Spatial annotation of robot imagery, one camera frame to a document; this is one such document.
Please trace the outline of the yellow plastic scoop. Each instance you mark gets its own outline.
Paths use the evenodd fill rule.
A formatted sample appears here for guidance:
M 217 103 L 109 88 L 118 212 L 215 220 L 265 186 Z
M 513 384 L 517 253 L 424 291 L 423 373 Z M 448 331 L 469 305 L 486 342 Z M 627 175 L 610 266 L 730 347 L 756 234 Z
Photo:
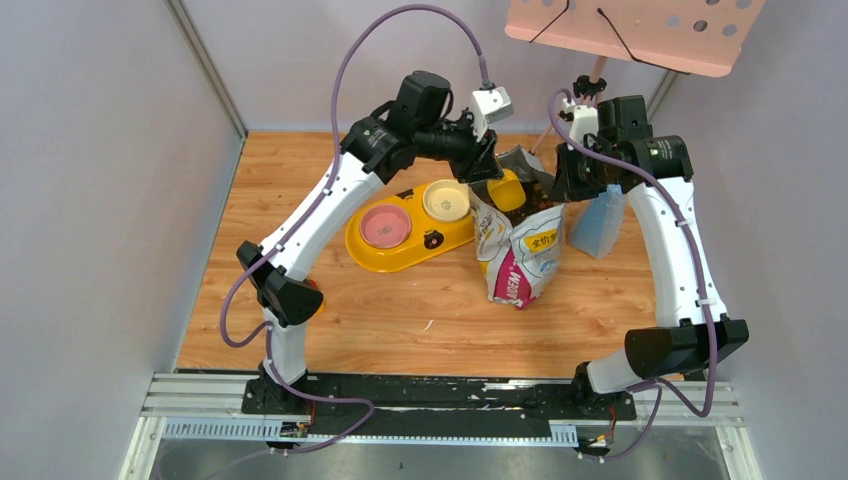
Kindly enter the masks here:
M 500 179 L 489 179 L 486 189 L 495 207 L 502 212 L 517 210 L 527 200 L 519 177 L 510 169 L 504 168 Z

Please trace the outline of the pet food bag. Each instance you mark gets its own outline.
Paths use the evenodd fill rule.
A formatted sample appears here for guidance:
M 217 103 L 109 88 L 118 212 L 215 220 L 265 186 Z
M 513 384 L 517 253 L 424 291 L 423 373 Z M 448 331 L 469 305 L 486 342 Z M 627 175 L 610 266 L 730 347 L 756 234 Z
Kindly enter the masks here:
M 516 146 L 497 159 L 521 182 L 539 182 L 549 196 L 554 176 L 538 157 Z M 485 183 L 471 187 L 475 253 L 489 301 L 523 309 L 553 280 L 563 251 L 565 204 L 552 201 L 553 207 L 513 226 L 509 212 L 498 210 L 491 201 Z

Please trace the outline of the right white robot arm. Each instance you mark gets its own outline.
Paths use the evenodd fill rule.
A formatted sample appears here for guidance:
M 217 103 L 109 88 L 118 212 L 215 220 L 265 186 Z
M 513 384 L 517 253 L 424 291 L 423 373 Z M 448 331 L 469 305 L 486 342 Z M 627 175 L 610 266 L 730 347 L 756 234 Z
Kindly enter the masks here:
M 611 394 L 667 387 L 696 416 L 712 410 L 718 363 L 749 338 L 732 319 L 710 274 L 694 212 L 691 158 L 678 135 L 657 136 L 641 96 L 599 104 L 595 131 L 573 137 L 560 116 L 567 89 L 549 100 L 548 114 L 563 137 L 557 182 L 568 202 L 590 199 L 609 185 L 626 195 L 646 245 L 656 297 L 656 326 L 627 332 L 623 347 L 585 362 L 571 403 L 596 417 Z

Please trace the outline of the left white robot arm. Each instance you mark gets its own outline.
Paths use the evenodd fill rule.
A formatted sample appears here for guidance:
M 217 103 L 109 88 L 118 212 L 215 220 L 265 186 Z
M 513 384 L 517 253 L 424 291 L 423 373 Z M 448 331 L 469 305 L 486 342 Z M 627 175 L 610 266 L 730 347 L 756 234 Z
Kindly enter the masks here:
M 355 122 L 337 144 L 322 179 L 260 244 L 243 242 L 237 258 L 255 288 L 270 343 L 259 376 L 247 385 L 244 411 L 293 413 L 306 400 L 305 334 L 324 300 L 308 282 L 318 255 L 363 203 L 419 158 L 445 161 L 462 184 L 502 177 L 493 123 L 513 113 L 503 87 L 472 93 L 455 120 L 454 95 L 443 77 L 415 71 L 396 97 Z

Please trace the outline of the pet food kibble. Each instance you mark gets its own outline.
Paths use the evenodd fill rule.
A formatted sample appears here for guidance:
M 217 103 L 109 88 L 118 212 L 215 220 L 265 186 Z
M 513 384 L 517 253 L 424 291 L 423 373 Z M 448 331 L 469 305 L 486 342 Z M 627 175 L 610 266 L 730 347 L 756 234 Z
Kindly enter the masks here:
M 554 202 L 539 182 L 521 182 L 520 185 L 525 195 L 525 201 L 508 214 L 513 226 L 519 225 L 529 216 L 554 206 Z

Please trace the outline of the yellow double pet feeder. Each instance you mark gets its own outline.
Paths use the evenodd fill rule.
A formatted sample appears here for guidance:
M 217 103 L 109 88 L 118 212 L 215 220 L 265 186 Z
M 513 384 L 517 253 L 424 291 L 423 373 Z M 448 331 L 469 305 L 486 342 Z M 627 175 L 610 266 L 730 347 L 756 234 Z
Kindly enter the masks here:
M 345 246 L 361 267 L 397 272 L 474 239 L 470 189 L 436 180 L 359 209 L 348 222 Z

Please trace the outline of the cream bowl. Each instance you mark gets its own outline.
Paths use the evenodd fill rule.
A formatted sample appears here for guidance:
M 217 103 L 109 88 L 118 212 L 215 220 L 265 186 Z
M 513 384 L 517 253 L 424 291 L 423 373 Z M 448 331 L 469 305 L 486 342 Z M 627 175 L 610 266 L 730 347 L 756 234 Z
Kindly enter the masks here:
M 470 211 L 469 187 L 456 180 L 437 180 L 426 187 L 423 208 L 433 220 L 454 223 Z

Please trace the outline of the pink bowl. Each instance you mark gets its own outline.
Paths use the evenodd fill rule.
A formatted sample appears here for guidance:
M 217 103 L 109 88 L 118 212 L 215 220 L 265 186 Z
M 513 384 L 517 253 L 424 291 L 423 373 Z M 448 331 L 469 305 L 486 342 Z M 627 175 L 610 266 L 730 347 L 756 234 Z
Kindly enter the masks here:
M 411 217 L 394 204 L 370 207 L 359 223 L 362 240 L 377 249 L 395 248 L 406 241 L 412 229 Z

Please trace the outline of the pink music stand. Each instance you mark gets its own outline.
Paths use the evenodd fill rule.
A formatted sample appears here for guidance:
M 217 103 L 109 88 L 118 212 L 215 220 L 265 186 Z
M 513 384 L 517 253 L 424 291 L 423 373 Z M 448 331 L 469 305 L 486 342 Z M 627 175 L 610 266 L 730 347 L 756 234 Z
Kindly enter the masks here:
M 512 1 L 505 33 L 598 57 L 579 98 L 598 98 L 608 59 L 720 78 L 735 65 L 764 0 Z

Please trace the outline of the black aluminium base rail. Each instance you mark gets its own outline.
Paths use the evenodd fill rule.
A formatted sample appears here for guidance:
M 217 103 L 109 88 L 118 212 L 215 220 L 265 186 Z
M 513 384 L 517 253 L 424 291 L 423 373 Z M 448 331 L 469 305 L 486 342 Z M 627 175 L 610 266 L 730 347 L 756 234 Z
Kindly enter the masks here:
M 608 447 L 629 428 L 739 428 L 732 387 L 719 383 L 706 417 L 684 397 L 702 382 L 678 382 L 577 406 L 566 379 L 315 374 L 292 397 L 247 372 L 154 376 L 141 416 L 166 439 L 258 440 L 282 448 L 342 443 L 387 445 Z

